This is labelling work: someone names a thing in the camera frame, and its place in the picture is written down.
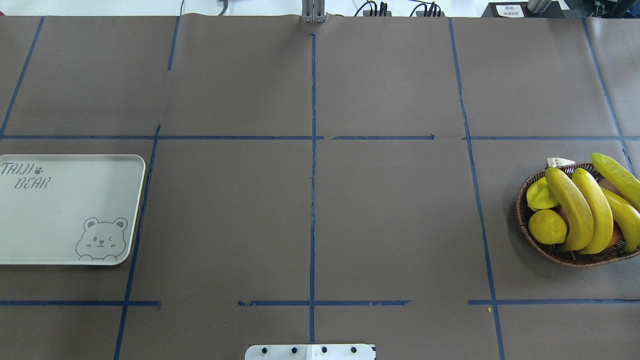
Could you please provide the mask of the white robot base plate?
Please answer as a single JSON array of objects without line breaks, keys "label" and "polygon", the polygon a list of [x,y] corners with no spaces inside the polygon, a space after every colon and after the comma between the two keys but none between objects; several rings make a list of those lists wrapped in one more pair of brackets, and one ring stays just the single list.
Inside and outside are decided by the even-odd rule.
[{"label": "white robot base plate", "polygon": [[376,360],[372,344],[256,344],[247,348],[245,360]]}]

